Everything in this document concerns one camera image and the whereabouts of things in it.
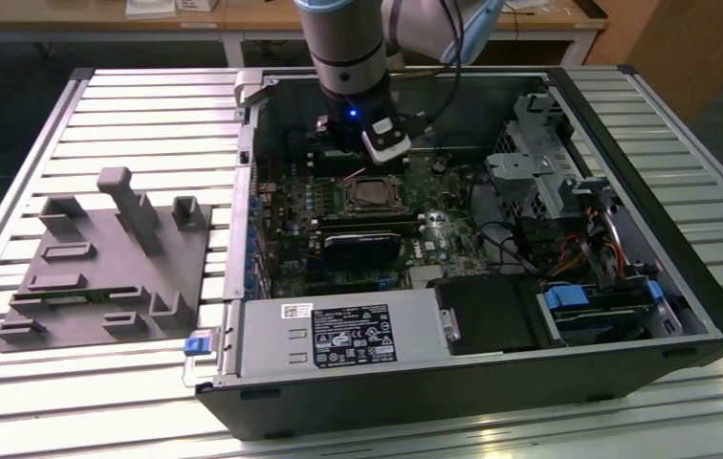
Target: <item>cpu socket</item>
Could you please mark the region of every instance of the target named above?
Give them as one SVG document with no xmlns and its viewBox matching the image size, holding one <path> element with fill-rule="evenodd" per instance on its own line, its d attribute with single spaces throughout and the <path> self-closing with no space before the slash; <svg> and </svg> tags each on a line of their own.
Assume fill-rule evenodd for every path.
<svg viewBox="0 0 723 459">
<path fill-rule="evenodd" d="M 403 213 L 401 180 L 395 177 L 360 177 L 345 181 L 348 213 Z"/>
</svg>

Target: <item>blue latch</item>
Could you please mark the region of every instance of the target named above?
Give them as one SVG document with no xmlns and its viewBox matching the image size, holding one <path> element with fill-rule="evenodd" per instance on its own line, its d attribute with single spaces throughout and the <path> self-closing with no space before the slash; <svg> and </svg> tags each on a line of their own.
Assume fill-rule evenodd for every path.
<svg viewBox="0 0 723 459">
<path fill-rule="evenodd" d="M 556 285 L 543 294 L 549 309 L 586 306 L 590 298 L 579 285 Z"/>
<path fill-rule="evenodd" d="M 186 354 L 186 357 L 206 356 L 212 354 L 212 337 L 186 338 L 184 354 Z"/>
<path fill-rule="evenodd" d="M 663 293 L 663 288 L 659 286 L 659 283 L 655 280 L 648 281 L 648 291 L 651 292 L 654 302 L 659 303 L 666 297 L 666 294 Z"/>
</svg>

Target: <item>aluminum slotted table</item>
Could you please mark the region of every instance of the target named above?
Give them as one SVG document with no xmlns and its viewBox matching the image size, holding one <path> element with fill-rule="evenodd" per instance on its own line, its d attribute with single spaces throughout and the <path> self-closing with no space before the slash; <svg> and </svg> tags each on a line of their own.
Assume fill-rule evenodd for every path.
<svg viewBox="0 0 723 459">
<path fill-rule="evenodd" d="M 646 82 L 616 67 L 568 69 L 723 285 L 723 167 Z M 47 195 L 96 189 L 105 166 L 134 173 L 154 205 L 216 207 L 198 326 L 222 320 L 238 159 L 234 69 L 77 71 L 0 205 L 0 318 L 39 244 Z M 595 174 L 600 167 L 576 139 Z M 700 457 L 723 454 L 723 361 L 611 402 L 242 443 L 193 398 L 184 341 L 0 354 L 0 456 Z M 197 359 L 194 376 L 214 373 Z"/>
</svg>

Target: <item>table surface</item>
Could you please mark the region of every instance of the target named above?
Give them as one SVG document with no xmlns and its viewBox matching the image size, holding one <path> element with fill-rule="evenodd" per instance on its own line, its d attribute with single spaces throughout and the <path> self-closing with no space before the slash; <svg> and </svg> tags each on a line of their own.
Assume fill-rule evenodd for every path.
<svg viewBox="0 0 723 459">
<path fill-rule="evenodd" d="M 535 15 L 517 15 L 517 28 L 523 31 L 571 31 L 574 29 L 602 30 L 608 19 L 591 19 L 572 0 L 553 0 L 544 7 L 527 8 L 521 12 Z M 515 30 L 515 17 L 504 14 L 497 30 Z M 300 31 L 297 7 L 290 0 L 228 0 L 224 28 L 236 31 Z"/>
<path fill-rule="evenodd" d="M 503 31 L 606 29 L 607 19 L 590 19 L 572 0 L 524 9 L 535 15 L 504 14 Z M 129 21 L 126 0 L 0 0 L 0 31 L 177 31 L 212 28 L 232 31 L 300 31 L 292 0 L 220 0 L 214 11 L 178 11 L 177 17 Z"/>
<path fill-rule="evenodd" d="M 221 29 L 226 0 L 214 10 L 178 11 L 177 17 L 129 21 L 126 0 L 0 0 L 0 31 L 177 31 Z"/>
</svg>

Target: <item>warning label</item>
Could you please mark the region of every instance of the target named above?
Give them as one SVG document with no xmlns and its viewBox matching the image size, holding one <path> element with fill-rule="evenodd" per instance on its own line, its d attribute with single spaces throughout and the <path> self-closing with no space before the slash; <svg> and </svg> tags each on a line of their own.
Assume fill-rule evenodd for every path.
<svg viewBox="0 0 723 459">
<path fill-rule="evenodd" d="M 387 304 L 314 309 L 313 360 L 320 368 L 396 361 L 396 342 Z"/>
</svg>

